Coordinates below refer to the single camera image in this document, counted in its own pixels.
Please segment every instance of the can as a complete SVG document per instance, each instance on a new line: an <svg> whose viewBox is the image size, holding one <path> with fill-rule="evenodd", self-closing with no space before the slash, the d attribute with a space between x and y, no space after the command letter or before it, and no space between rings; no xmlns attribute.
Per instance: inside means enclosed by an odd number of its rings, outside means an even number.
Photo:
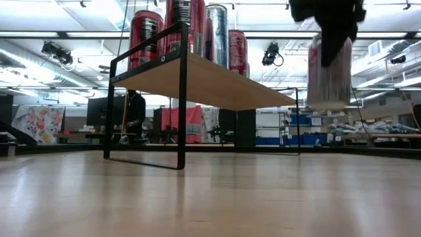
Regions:
<svg viewBox="0 0 421 237"><path fill-rule="evenodd" d="M322 67L322 40L318 34L309 47L307 103L314 110L344 109L351 100L352 41L348 38L329 67Z"/></svg>
<svg viewBox="0 0 421 237"><path fill-rule="evenodd" d="M230 43L230 70L242 76L247 76L247 39L242 31L228 32Z"/></svg>
<svg viewBox="0 0 421 237"><path fill-rule="evenodd" d="M184 22L189 25L188 47L191 53L203 56L205 36L205 1L204 0L168 0L166 2L165 25ZM165 53L180 49L181 34L166 37Z"/></svg>
<svg viewBox="0 0 421 237"><path fill-rule="evenodd" d="M206 7L205 58L229 68L228 10L222 5Z"/></svg>
<svg viewBox="0 0 421 237"><path fill-rule="evenodd" d="M153 11L138 11L131 23L130 49L164 29L164 20ZM158 59L164 53L164 40L152 43L129 57L128 68L136 68L143 63Z"/></svg>

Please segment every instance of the silver can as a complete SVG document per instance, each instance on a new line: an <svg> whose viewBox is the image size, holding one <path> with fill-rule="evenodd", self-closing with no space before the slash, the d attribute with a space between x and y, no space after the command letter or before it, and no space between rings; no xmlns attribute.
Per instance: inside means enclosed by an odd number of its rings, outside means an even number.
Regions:
<svg viewBox="0 0 421 237"><path fill-rule="evenodd" d="M206 7L205 57L229 68L228 10L222 5Z"/></svg>

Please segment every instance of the wooden floor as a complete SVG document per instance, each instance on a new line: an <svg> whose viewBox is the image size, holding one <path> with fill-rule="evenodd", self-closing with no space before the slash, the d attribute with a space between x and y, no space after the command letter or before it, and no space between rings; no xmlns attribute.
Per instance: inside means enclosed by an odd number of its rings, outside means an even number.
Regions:
<svg viewBox="0 0 421 237"><path fill-rule="evenodd" d="M170 153L113 157L174 162ZM0 236L420 236L421 162L190 153L184 171L99 151L0 161Z"/></svg>

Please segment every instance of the floral artwork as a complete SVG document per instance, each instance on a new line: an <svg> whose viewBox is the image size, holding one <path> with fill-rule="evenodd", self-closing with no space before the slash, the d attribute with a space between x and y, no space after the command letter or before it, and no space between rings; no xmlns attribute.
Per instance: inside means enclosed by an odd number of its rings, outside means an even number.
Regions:
<svg viewBox="0 0 421 237"><path fill-rule="evenodd" d="M38 144L55 144L61 130L64 108L25 107L19 108L21 116L16 114L13 124L37 140Z"/></svg>

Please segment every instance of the computer monitor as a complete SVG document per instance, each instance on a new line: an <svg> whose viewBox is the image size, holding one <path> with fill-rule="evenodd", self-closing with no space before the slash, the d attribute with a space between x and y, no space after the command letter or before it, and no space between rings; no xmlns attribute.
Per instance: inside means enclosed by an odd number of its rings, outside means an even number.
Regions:
<svg viewBox="0 0 421 237"><path fill-rule="evenodd" d="M124 96L114 97L114 109L112 111L112 124L121 125L124 113ZM88 126L104 126L107 115L108 98L89 99L87 102Z"/></svg>

